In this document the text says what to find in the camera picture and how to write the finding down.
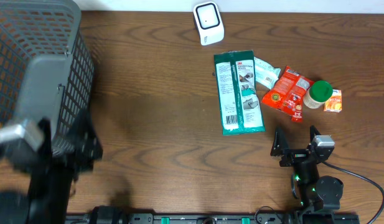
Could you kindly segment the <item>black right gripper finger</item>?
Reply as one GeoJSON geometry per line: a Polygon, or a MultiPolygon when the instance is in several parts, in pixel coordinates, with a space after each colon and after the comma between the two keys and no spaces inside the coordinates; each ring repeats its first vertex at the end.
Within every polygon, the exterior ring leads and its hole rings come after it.
{"type": "Polygon", "coordinates": [[[288,142],[284,131],[277,127],[274,133],[274,141],[271,147],[270,156],[283,156],[288,150],[288,142]]]}
{"type": "Polygon", "coordinates": [[[317,130],[317,128],[314,125],[310,126],[309,130],[310,130],[311,144],[314,146],[318,146],[320,142],[320,136],[321,136],[320,132],[317,130]]]}

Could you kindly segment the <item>small orange box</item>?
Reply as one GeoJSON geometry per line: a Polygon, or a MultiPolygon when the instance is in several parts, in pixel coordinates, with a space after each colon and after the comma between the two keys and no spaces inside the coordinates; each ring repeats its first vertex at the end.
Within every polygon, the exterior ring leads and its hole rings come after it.
{"type": "Polygon", "coordinates": [[[342,111],[342,91],[333,89],[332,96],[324,103],[323,111],[339,113],[342,111]]]}

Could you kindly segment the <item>green lid spice jar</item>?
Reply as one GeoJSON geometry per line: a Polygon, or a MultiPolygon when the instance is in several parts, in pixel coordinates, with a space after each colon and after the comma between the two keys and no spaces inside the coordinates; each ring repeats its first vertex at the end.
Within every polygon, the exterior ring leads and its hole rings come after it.
{"type": "Polygon", "coordinates": [[[320,80],[315,82],[306,92],[303,98],[304,104],[310,109],[318,109],[333,93],[330,83],[320,80]]]}

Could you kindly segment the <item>red snack bag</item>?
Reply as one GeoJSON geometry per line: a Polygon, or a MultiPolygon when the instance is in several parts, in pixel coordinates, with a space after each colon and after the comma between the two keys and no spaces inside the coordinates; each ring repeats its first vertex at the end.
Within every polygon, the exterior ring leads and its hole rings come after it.
{"type": "Polygon", "coordinates": [[[312,80],[286,66],[282,76],[261,102],[292,117],[293,108],[302,106],[302,99],[313,84],[312,80]]]}

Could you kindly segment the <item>green white package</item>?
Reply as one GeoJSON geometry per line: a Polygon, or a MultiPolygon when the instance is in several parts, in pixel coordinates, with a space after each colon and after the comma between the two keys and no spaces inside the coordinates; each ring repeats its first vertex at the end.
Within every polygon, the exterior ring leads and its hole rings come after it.
{"type": "Polygon", "coordinates": [[[266,131],[256,93],[253,51],[225,52],[213,59],[223,135],[266,131]]]}

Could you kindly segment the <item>mint green wipes pack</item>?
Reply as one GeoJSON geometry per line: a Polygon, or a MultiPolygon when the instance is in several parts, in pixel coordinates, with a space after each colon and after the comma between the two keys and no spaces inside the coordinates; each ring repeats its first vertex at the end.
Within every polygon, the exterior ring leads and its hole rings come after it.
{"type": "Polygon", "coordinates": [[[254,58],[255,61],[255,81],[262,84],[271,90],[278,81],[281,73],[280,68],[274,68],[268,62],[259,58],[254,58]]]}

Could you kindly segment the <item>red tube snack pack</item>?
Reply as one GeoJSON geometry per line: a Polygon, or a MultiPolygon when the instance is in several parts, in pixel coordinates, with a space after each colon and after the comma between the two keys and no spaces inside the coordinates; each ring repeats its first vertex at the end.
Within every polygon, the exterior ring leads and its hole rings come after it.
{"type": "Polygon", "coordinates": [[[302,122],[302,106],[301,105],[296,105],[293,108],[292,121],[297,123],[302,122]]]}

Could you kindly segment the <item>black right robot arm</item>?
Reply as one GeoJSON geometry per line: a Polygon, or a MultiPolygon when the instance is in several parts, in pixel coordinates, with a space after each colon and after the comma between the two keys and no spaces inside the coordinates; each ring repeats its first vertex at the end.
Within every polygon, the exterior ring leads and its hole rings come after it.
{"type": "Polygon", "coordinates": [[[320,134],[315,126],[310,127],[310,143],[304,149],[291,149],[284,131],[277,127],[270,156],[280,158],[281,167],[292,167],[298,197],[304,208],[315,212],[338,210],[344,184],[335,177],[319,175],[318,164],[323,164],[335,149],[335,141],[329,135],[320,134]]]}

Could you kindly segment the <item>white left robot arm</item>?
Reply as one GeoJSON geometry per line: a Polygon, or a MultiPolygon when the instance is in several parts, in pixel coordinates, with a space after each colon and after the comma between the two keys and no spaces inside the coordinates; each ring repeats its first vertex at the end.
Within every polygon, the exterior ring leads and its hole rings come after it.
{"type": "Polygon", "coordinates": [[[0,223],[65,223],[72,182],[103,155],[90,112],[81,110],[63,139],[50,121],[24,119],[0,129],[0,160],[30,174],[29,191],[0,192],[0,223]]]}

